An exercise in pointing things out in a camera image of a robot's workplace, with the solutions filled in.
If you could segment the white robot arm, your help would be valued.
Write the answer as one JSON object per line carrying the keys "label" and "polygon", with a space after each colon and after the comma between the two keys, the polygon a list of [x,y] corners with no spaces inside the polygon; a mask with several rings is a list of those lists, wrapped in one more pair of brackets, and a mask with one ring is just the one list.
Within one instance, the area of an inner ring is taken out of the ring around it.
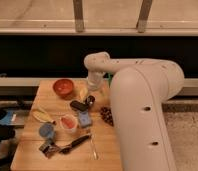
{"label": "white robot arm", "polygon": [[177,171],[162,103],[181,91],[181,67],[170,60],[112,59],[106,52],[87,55],[84,65],[91,91],[106,73],[113,75],[110,106],[123,171]]}

